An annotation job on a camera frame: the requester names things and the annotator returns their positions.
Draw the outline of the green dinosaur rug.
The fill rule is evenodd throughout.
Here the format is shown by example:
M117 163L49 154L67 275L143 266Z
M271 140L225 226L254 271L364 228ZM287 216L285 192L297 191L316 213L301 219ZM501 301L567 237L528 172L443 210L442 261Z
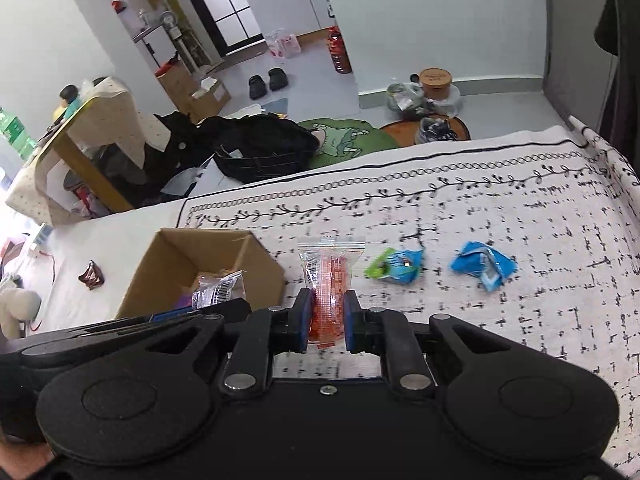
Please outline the green dinosaur rug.
M348 162L363 155L398 148L397 141L381 129L359 119L317 118L300 122L318 140L310 169Z

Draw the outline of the patterned white bed cloth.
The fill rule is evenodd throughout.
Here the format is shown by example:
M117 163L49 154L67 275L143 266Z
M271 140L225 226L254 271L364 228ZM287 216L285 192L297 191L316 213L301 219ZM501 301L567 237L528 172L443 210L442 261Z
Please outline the patterned white bed cloth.
M187 200L179 226L252 231L303 283L300 238L355 237L363 307L424 322L444 312L603 378L620 402L606 460L639 472L639 178L582 124L484 141L434 143L364 156L269 183ZM511 258L497 290L450 270L467 242ZM372 280L386 248L422 250L411 284Z

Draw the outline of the clear plastic bag clutter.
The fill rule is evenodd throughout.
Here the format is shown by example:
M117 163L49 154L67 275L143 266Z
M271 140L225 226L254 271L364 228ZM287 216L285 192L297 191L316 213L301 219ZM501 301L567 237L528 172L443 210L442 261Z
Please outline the clear plastic bag clutter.
M420 84L393 82L385 94L386 106L402 120L419 120L432 111Z

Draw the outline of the white red plastic bag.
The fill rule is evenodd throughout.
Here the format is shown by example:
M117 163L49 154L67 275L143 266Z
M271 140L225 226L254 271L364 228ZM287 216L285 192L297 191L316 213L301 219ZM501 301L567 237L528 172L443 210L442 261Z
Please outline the white red plastic bag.
M274 58L292 58L302 52L297 37L285 29L277 29L265 36L269 52Z

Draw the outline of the black slipper left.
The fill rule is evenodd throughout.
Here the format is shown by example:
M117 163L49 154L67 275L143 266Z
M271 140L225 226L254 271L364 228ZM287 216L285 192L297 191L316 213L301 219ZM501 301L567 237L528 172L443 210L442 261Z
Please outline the black slipper left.
M263 98L268 93L267 85L260 75L251 76L248 80L248 94L252 101Z

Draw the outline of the open cardboard box floor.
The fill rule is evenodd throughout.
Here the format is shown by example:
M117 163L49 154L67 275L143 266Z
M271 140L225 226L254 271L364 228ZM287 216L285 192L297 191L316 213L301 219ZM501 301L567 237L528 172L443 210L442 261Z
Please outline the open cardboard box floor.
M217 116L230 100L230 93L224 83L207 77L201 81L201 87L190 95L189 115L197 124L206 118Z

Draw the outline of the black bag on floor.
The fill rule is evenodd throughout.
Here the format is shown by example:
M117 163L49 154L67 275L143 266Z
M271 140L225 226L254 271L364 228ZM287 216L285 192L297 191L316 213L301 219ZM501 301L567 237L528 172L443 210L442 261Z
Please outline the black bag on floor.
M273 114L211 117L202 126L212 127L218 169L243 184L304 171L320 146L309 130Z

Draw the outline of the sneakers on orange mat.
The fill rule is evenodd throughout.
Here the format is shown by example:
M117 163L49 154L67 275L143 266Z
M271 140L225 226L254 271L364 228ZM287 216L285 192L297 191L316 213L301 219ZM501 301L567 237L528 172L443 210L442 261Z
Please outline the sneakers on orange mat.
M423 117L416 129L415 144L432 142L456 142L457 133L451 129L449 122L439 117Z

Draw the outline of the brown hair claw clip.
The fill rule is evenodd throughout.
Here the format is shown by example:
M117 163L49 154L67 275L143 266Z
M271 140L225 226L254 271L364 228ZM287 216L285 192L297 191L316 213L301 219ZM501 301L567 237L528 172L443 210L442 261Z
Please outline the brown hair claw clip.
M95 290L105 283L102 270L93 260L89 261L86 270L78 276L78 281L89 290Z

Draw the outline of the brown cardboard box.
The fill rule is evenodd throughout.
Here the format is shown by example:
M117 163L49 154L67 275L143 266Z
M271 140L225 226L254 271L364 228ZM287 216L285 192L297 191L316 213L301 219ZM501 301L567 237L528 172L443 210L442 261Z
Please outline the brown cardboard box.
M116 316L163 313L192 292L198 277L241 271L253 310L280 304L284 270L254 234L242 230L161 229L146 250Z

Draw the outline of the light blue snack packet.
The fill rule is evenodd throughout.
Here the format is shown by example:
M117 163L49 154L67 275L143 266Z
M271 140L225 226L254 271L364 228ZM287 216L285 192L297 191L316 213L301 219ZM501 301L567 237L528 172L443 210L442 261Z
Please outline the light blue snack packet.
M382 260L384 280L398 284L411 284L422 269L422 250L386 250Z

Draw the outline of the blue crumpled snack packet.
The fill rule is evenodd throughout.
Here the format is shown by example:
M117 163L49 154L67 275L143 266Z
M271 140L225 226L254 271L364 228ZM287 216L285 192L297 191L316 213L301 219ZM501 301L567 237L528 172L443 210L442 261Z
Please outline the blue crumpled snack packet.
M467 242L449 267L454 273L476 278L486 292L500 288L518 270L511 258L481 242Z

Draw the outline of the wooden table with cloth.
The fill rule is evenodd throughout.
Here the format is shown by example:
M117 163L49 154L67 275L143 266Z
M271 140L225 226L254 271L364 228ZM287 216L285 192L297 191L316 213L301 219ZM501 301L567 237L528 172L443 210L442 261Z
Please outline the wooden table with cloth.
M163 151L170 132L153 115L138 111L134 97L116 78L107 77L87 94L76 112L32 155L10 186L6 206L38 223L50 226L77 223L78 214L66 210L47 192L47 175L64 162L111 212L134 208L87 155L90 148L114 144L138 168L144 148Z

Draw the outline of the green small snack packet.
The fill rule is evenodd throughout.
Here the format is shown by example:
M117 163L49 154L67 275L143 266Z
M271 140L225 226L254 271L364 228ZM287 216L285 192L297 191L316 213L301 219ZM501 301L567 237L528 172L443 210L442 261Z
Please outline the green small snack packet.
M364 275L372 280L384 280L389 278L392 271L390 268L390 257L395 253L393 248L386 248L381 255L378 255L364 270Z

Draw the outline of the wooden lidded jar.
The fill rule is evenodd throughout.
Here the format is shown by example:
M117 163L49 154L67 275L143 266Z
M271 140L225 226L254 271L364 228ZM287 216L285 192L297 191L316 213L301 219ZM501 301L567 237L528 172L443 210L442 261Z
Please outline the wooden lidded jar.
M420 71L419 81L427 98L434 101L448 98L452 84L452 75L448 70L439 67L426 68Z

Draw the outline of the orange candy clear bag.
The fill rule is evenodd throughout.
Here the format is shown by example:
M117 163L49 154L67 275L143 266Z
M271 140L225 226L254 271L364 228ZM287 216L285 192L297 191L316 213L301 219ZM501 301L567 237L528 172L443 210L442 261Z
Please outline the orange candy clear bag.
M344 336L344 295L364 248L366 241L355 237L306 237L297 242L304 283L312 292L309 340L319 349L335 346Z

